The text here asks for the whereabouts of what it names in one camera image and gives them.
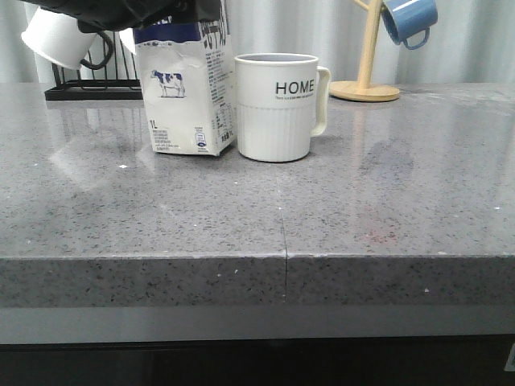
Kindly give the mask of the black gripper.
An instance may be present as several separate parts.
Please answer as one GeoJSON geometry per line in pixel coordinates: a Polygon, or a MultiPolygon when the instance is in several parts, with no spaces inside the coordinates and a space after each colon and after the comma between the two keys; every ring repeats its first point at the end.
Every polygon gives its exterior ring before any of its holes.
{"type": "Polygon", "coordinates": [[[219,0],[34,0],[32,3],[76,19],[83,32],[141,29],[163,20],[211,22],[220,18],[221,9],[219,0]]]}

